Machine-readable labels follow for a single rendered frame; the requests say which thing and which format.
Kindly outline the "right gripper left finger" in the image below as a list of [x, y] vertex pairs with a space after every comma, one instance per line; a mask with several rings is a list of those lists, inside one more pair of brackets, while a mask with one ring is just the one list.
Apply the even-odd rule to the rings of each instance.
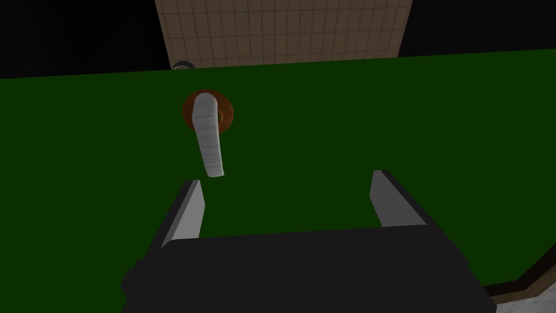
[[164, 217], [149, 249], [160, 250], [172, 240], [199, 238], [204, 211], [205, 201], [200, 181], [186, 181]]

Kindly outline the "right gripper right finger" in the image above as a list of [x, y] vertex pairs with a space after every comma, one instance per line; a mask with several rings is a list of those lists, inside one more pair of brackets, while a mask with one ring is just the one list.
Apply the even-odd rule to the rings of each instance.
[[373, 171], [369, 197], [383, 227], [434, 226], [432, 218], [386, 170]]

